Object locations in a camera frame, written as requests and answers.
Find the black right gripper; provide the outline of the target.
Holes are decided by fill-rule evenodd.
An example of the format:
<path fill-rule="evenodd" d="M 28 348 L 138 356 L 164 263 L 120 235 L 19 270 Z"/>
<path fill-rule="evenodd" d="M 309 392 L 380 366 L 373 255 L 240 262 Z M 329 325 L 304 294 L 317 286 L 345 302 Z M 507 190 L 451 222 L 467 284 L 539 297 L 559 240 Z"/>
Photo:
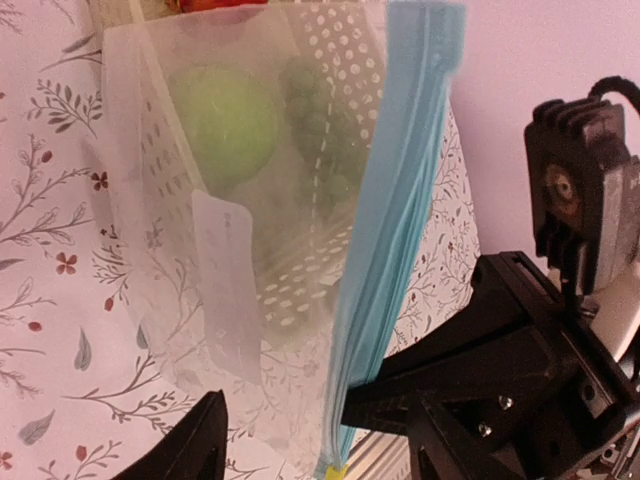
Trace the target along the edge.
<path fill-rule="evenodd" d="M 637 478 L 638 353 L 611 360 L 520 253 L 481 257 L 472 285 L 444 326 L 349 389 L 344 424 L 407 434 L 412 479 Z"/>

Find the green apple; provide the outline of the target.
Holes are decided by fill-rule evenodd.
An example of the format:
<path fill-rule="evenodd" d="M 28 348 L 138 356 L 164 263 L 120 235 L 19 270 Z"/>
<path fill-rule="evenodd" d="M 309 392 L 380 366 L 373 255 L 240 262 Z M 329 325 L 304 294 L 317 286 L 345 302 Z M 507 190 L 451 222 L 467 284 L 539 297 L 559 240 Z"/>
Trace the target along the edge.
<path fill-rule="evenodd" d="M 250 73 L 224 65 L 173 75 L 169 91 L 201 178 L 223 191 L 255 177 L 280 137 L 280 111 Z"/>

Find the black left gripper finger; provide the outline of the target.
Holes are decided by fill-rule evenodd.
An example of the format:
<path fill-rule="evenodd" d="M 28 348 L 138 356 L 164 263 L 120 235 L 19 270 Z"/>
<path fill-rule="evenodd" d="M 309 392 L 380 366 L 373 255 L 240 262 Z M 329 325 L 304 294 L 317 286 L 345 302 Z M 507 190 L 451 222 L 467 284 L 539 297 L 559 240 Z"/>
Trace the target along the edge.
<path fill-rule="evenodd" d="M 207 392 L 148 453 L 116 480 L 222 480 L 228 410 L 222 391 Z"/>

